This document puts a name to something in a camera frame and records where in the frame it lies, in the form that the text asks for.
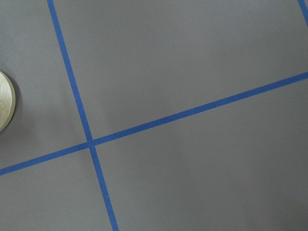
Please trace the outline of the wooden cup tree stand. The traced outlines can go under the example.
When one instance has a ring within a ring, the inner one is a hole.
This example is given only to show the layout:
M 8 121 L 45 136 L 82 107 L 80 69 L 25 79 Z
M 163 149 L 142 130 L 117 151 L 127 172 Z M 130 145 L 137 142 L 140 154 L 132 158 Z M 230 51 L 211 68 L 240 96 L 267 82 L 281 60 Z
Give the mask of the wooden cup tree stand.
M 15 90 L 10 79 L 0 72 L 0 130 L 11 121 L 16 104 Z

